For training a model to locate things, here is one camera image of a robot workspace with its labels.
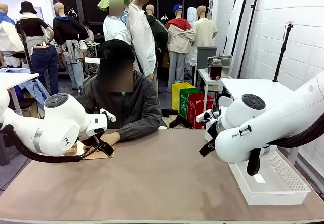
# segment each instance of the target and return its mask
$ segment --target brown table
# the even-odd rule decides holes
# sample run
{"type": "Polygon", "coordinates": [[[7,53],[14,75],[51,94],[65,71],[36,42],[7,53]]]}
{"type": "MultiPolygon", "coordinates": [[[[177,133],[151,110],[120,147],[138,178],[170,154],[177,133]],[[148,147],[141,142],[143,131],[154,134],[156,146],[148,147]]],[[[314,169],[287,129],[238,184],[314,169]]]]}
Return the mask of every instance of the brown table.
{"type": "Polygon", "coordinates": [[[159,130],[120,143],[111,159],[31,162],[0,196],[0,219],[71,223],[305,223],[324,220],[312,190],[302,205],[249,206],[228,165],[203,158],[204,130],[159,130]]]}

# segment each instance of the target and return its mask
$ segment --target glass jar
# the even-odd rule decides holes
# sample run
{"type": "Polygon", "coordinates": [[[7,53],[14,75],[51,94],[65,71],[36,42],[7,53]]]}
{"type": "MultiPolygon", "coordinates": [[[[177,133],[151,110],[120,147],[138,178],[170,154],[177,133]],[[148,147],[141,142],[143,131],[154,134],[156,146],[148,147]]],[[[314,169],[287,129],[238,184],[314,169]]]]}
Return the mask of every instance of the glass jar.
{"type": "Polygon", "coordinates": [[[213,60],[213,62],[211,63],[211,80],[217,81],[221,78],[222,67],[223,65],[220,59],[213,60]]]}

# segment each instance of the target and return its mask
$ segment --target white tray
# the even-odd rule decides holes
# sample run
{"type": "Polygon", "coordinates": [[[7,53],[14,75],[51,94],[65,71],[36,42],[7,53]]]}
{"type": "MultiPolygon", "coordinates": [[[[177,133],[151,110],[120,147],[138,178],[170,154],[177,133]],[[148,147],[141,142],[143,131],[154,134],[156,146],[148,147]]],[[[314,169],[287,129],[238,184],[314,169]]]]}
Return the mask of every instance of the white tray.
{"type": "Polygon", "coordinates": [[[274,151],[260,158],[260,170],[247,174],[248,162],[229,164],[249,205],[300,205],[310,188],[274,151]]]}

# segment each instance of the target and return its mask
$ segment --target black hat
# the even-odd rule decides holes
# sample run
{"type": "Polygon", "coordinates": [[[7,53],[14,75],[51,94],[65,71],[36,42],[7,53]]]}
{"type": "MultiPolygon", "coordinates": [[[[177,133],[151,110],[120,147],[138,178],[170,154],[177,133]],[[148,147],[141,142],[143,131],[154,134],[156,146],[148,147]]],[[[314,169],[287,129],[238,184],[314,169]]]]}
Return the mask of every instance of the black hat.
{"type": "Polygon", "coordinates": [[[20,14],[22,14],[22,12],[32,12],[33,14],[37,14],[37,11],[34,9],[31,2],[23,1],[21,2],[20,5],[21,5],[21,10],[19,11],[20,14]]]}

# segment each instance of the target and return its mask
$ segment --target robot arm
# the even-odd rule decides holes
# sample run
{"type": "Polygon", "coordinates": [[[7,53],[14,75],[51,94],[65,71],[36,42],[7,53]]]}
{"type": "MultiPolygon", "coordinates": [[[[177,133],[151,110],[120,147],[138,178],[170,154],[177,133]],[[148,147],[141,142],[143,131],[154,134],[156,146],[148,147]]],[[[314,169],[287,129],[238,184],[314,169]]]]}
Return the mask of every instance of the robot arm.
{"type": "MultiPolygon", "coordinates": [[[[210,126],[215,129],[210,131],[216,132],[213,139],[217,155],[228,163],[249,160],[248,173],[256,174],[259,157],[276,146],[298,147],[324,134],[323,95],[324,72],[267,111],[261,109],[261,98],[243,95],[227,109],[222,108],[210,126]]],[[[203,149],[204,154],[212,151],[213,141],[203,149]]]]}
{"type": "Polygon", "coordinates": [[[20,116],[8,108],[9,94],[5,89],[0,89],[0,98],[0,132],[11,134],[11,140],[15,138],[19,142],[14,143],[20,144],[25,151],[31,151],[33,156],[38,153],[60,156],[78,138],[80,141],[100,143],[98,148],[109,155],[113,152],[108,144],[95,138],[96,134],[105,132],[110,121],[116,120],[114,115],[103,109],[100,114],[87,114],[71,95],[56,94],[44,102],[45,117],[39,119],[20,116]]]}

